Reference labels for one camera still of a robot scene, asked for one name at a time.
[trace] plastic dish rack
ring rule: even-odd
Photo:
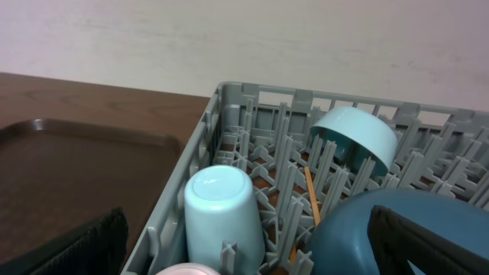
[[[336,145],[309,135],[310,127],[335,105],[362,108],[383,119],[399,141],[386,176],[372,177],[373,160],[358,173],[340,167]],[[439,126],[421,118],[443,118]],[[131,253],[122,274],[153,275],[186,257],[183,189],[198,170],[226,164],[253,179],[267,254],[259,274],[282,268],[310,273],[310,254],[289,255],[293,243],[314,229],[305,166],[327,218],[339,203],[378,188],[415,188],[464,200],[489,210],[489,113],[409,102],[370,99],[239,82],[221,83],[189,139],[168,184]],[[221,272],[231,273],[235,246],[223,245]]]

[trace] pink cup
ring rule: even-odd
[[[210,267],[201,264],[185,263],[176,264],[165,268],[156,275],[221,275]]]

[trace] tray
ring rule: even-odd
[[[118,206],[130,253],[179,154],[168,135],[51,119],[3,128],[0,263]]]
[[[344,169],[333,159],[335,144],[329,142],[323,150],[322,140],[309,134],[310,127],[337,105],[362,108],[394,130],[399,146],[386,176],[371,176],[372,160],[365,160],[358,174]],[[298,251],[294,265],[288,260],[292,243],[300,248],[314,230],[304,166],[311,167],[314,174],[322,218],[349,196],[379,188],[423,189],[489,210],[488,127],[487,112],[221,83],[122,274],[153,275],[186,260],[183,189],[195,172],[213,164],[238,167],[254,182],[264,235],[269,238],[259,274],[288,271],[307,275],[312,269],[310,253]],[[279,205],[280,196],[284,199]],[[285,221],[283,226],[278,216]]]

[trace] blue bowl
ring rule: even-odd
[[[312,274],[379,274],[367,235],[374,205],[386,206],[489,259],[489,212],[426,191],[378,189],[342,202],[318,225],[306,245],[306,251],[313,252]]]

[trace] cup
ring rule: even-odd
[[[397,137],[383,121],[359,108],[340,106],[329,111],[311,127],[311,135],[317,134],[326,141],[336,143],[335,157],[340,161],[353,160],[353,168],[360,169],[364,158],[375,160],[373,176],[385,176],[393,163],[397,149]]]
[[[165,268],[156,275],[220,275],[217,271],[201,264],[185,263],[176,264]]]
[[[185,187],[189,261],[219,270],[222,242],[237,243],[235,270],[254,274],[264,255],[257,200],[250,177],[225,165],[200,170]]]

